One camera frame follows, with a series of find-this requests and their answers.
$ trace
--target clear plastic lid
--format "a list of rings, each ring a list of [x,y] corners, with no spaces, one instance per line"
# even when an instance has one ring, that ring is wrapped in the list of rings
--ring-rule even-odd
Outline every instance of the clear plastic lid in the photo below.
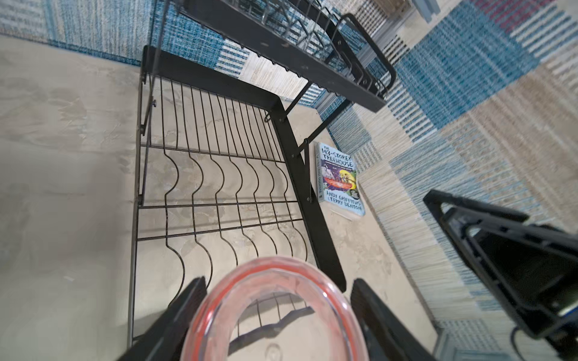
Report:
[[[266,326],[263,322],[261,330],[242,334],[231,343],[248,306],[257,303],[258,307],[258,300],[270,295],[291,294],[303,300],[303,308],[295,309],[293,304],[292,311],[282,314],[275,297],[279,321],[268,326],[269,332],[259,336]],[[243,350],[245,357],[240,352],[231,354],[235,347],[229,348],[229,343],[247,344],[248,338],[261,339]],[[225,360],[228,355],[270,361],[368,360],[359,324],[337,286],[308,263],[279,256],[258,258],[230,272],[207,295],[191,321],[181,361]]]

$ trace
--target cartoon illustration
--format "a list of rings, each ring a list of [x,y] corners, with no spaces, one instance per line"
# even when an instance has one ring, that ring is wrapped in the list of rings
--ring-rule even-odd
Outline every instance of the cartoon illustration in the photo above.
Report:
[[[355,176],[350,172],[346,171],[345,169],[339,171],[339,178],[341,178],[342,182],[351,184],[351,188],[349,189],[357,188],[357,186],[355,185]]]
[[[327,167],[321,167],[321,174],[323,175],[323,177],[325,178],[329,178],[329,179],[335,179],[335,177],[333,176],[333,173],[327,169]]]

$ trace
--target plastic container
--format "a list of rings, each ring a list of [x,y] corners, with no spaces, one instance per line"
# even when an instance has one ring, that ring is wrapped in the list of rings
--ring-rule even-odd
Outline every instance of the plastic container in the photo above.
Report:
[[[360,326],[351,305],[337,286],[308,263],[276,256],[258,258],[235,268],[213,288],[191,322],[181,361],[225,360],[232,333],[243,311],[253,301],[275,292],[298,295],[314,310],[314,317],[323,331],[316,329],[306,340],[319,337],[321,341],[316,351],[322,352],[324,358],[334,361],[368,360]],[[305,334],[312,331],[303,324],[301,328],[305,328],[299,330]],[[263,350],[262,359],[281,361],[284,354],[289,356],[303,347],[303,344],[283,343],[280,346],[271,342]],[[320,359],[319,354],[309,358]]]

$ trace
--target book cover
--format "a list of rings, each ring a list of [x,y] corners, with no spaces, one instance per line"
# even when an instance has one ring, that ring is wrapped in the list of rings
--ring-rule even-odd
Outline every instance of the book cover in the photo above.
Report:
[[[317,143],[317,199],[357,215],[365,208],[357,188],[357,167],[350,155],[324,143]]]

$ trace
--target cable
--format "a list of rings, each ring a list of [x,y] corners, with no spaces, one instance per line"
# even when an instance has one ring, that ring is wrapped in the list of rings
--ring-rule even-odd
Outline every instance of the cable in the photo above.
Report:
[[[520,355],[520,351],[518,350],[518,346],[516,345],[516,332],[518,332],[519,330],[520,328],[518,326],[512,329],[512,333],[510,333],[510,343],[512,344],[512,348],[514,349],[514,352],[516,353],[516,355],[518,355],[520,360],[526,361],[526,359],[524,359],[522,355]]]

